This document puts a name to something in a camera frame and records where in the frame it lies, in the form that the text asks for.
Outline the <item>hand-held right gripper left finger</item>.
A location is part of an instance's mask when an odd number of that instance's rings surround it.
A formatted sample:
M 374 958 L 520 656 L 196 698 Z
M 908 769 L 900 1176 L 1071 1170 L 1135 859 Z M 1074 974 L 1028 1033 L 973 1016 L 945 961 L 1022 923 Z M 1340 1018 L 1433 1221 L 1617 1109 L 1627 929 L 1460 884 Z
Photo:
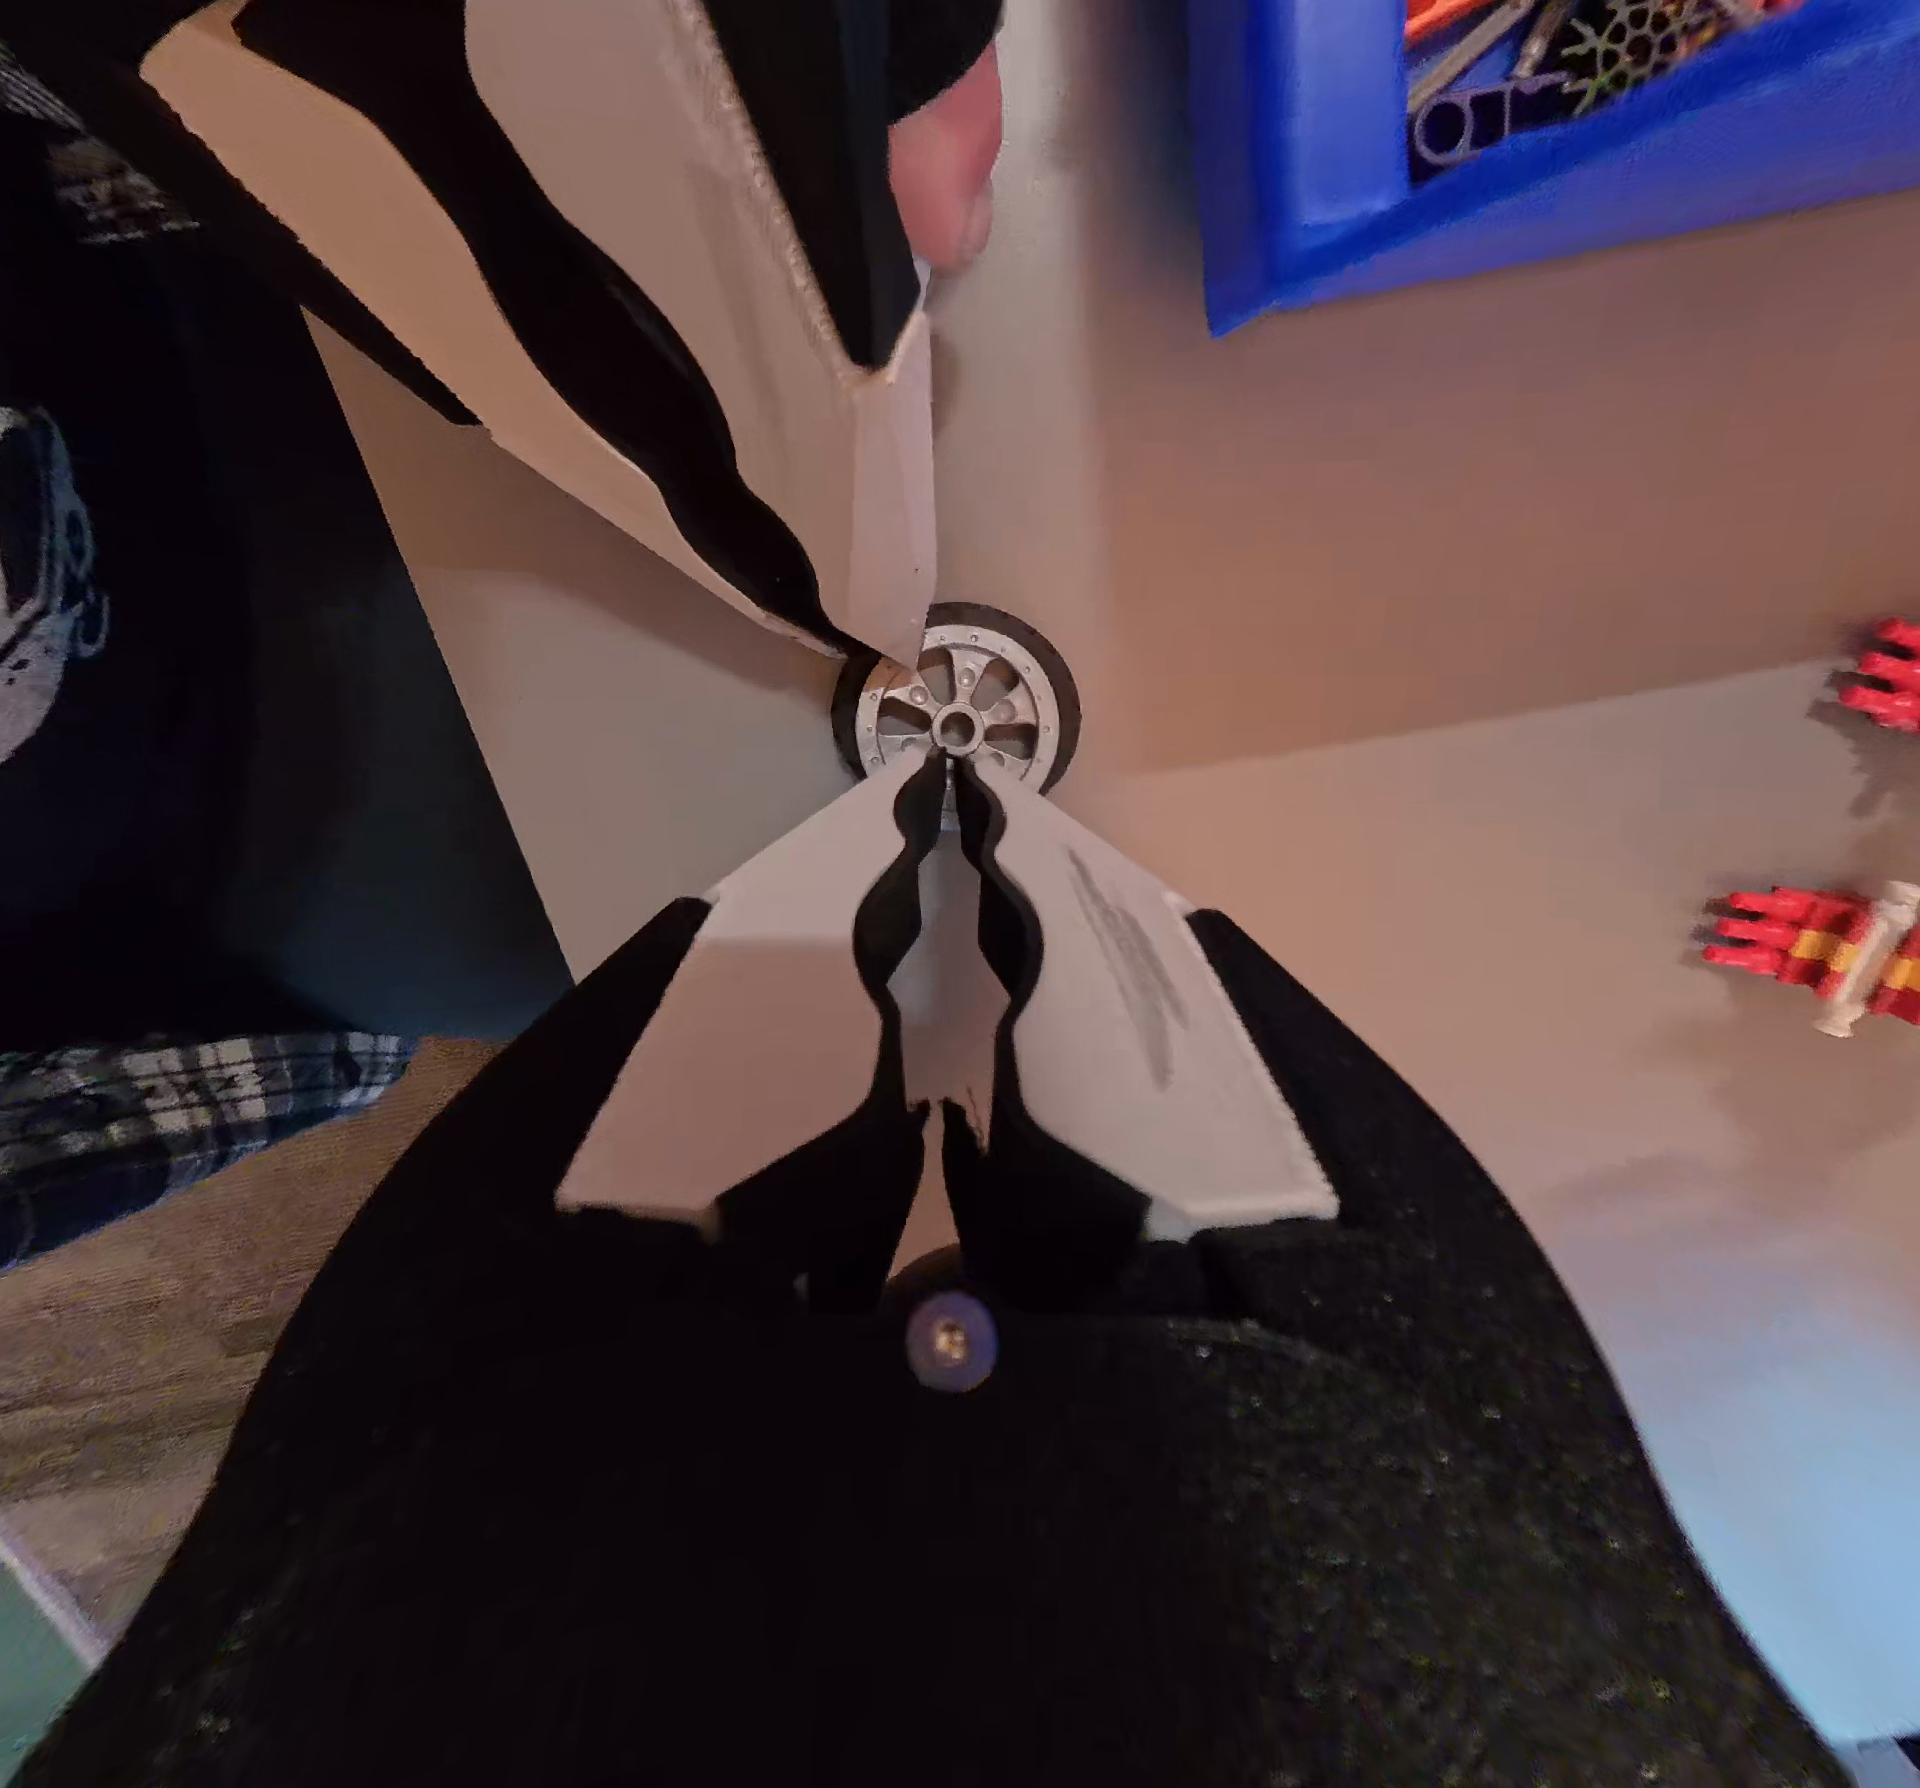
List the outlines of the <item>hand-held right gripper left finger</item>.
M 876 1302 L 926 1170 L 892 983 L 945 795 L 913 749 L 709 890 L 561 1211 L 700 1226 L 816 1312 Z

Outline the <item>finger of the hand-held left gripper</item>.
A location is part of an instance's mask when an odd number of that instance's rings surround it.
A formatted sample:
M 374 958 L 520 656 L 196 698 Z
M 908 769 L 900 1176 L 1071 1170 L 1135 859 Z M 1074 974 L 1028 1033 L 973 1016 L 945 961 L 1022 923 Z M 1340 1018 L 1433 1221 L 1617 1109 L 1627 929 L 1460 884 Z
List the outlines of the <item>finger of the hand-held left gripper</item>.
M 139 60 L 164 105 L 507 454 L 697 586 L 721 409 L 647 295 L 533 186 L 431 0 L 212 0 Z
M 533 186 L 721 409 L 713 571 L 773 623 L 906 659 L 934 597 L 926 280 L 892 192 L 889 0 L 465 0 Z

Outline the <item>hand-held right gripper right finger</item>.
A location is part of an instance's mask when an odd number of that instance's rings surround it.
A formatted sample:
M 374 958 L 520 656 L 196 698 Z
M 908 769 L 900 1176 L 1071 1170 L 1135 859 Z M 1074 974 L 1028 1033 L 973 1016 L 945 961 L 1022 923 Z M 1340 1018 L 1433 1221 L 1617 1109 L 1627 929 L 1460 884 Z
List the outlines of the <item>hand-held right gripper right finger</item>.
M 987 1129 L 948 1106 L 944 1142 L 969 1276 L 1079 1308 L 1150 1244 L 1338 1219 L 1195 907 L 1002 765 L 960 759 L 953 785 L 1008 994 Z

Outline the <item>blue plastic parts bin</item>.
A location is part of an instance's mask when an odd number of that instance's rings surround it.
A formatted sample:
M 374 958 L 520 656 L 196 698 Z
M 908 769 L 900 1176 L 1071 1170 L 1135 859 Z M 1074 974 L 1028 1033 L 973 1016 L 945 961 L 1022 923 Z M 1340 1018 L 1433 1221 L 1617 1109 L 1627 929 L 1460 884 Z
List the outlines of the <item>blue plastic parts bin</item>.
M 1808 0 L 1414 186 L 1404 0 L 1186 0 L 1217 335 L 1267 311 L 1917 183 L 1917 0 Z

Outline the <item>person's left hand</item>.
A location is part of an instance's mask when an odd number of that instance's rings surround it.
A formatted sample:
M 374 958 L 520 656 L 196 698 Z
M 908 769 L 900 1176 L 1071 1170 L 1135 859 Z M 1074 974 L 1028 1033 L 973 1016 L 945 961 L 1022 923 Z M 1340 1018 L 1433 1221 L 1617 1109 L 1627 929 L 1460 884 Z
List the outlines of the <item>person's left hand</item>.
M 948 89 L 892 128 L 892 189 L 912 253 L 934 272 L 969 270 L 992 235 L 1005 135 L 999 42 Z

